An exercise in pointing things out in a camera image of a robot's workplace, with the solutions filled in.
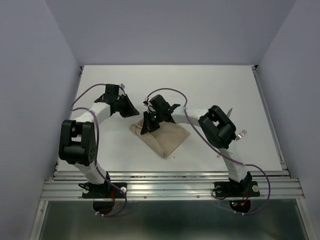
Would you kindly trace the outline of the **beige cloth napkin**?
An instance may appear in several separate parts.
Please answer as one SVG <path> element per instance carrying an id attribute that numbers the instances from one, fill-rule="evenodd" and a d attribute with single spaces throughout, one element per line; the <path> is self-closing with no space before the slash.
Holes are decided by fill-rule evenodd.
<path id="1" fill-rule="evenodd" d="M 191 134 L 180 124 L 170 122 L 162 122 L 156 131 L 142 134 L 142 125 L 143 119 L 129 129 L 162 159 L 169 157 Z"/>

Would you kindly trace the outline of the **pink handled fork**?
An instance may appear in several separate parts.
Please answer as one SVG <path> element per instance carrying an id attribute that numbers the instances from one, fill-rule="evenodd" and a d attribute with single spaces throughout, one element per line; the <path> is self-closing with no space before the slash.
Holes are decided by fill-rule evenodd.
<path id="1" fill-rule="evenodd" d="M 219 148 L 218 149 L 218 154 L 217 157 L 220 158 L 223 155 L 229 154 L 230 156 L 232 155 L 233 152 L 235 152 L 238 149 L 237 142 L 240 141 L 245 135 L 247 134 L 247 130 L 243 129 L 240 131 L 238 134 L 236 134 L 235 140 L 233 140 L 229 147 L 227 149 L 224 148 Z"/>

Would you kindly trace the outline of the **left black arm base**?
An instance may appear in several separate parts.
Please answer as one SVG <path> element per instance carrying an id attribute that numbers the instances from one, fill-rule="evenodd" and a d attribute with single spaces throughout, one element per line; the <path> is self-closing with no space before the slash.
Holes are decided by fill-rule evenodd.
<path id="1" fill-rule="evenodd" d="M 125 196 L 119 190 L 108 184 L 79 183 L 82 188 L 83 199 L 124 199 Z"/>

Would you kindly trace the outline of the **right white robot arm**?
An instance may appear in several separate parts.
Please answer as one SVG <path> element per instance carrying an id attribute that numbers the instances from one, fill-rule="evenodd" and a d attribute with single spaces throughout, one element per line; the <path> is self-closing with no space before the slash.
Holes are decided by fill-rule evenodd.
<path id="1" fill-rule="evenodd" d="M 200 127 L 205 142 L 216 148 L 224 160 L 231 180 L 231 192 L 242 195 L 248 190 L 248 182 L 252 180 L 252 176 L 245 164 L 236 158 L 240 156 L 237 150 L 236 126 L 219 106 L 198 109 L 177 103 L 170 105 L 160 94 L 145 99 L 143 104 L 148 110 L 143 113 L 141 135 L 160 129 L 162 122 L 189 124 L 195 130 Z"/>

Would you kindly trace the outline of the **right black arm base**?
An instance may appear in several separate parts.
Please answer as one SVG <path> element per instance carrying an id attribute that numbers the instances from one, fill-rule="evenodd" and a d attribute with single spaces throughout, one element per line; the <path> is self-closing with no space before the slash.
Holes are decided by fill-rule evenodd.
<path id="1" fill-rule="evenodd" d="M 229 181 L 216 181 L 211 195 L 220 200 L 226 198 L 259 197 L 260 189 L 258 183 L 253 181 L 250 172 L 247 172 L 244 179 L 236 182 L 229 178 Z"/>

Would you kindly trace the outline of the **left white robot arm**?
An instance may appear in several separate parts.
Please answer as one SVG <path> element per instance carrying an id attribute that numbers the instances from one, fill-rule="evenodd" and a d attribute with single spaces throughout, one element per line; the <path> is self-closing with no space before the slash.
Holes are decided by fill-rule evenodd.
<path id="1" fill-rule="evenodd" d="M 140 113 L 130 101 L 123 84 L 98 83 L 95 86 L 104 86 L 104 93 L 90 108 L 78 106 L 72 109 L 73 112 L 84 110 L 82 115 L 62 122 L 58 156 L 80 170 L 87 182 L 94 185 L 95 193 L 106 197 L 111 193 L 111 184 L 108 182 L 108 173 L 97 160 L 99 125 L 115 113 L 122 118 L 138 116 Z"/>

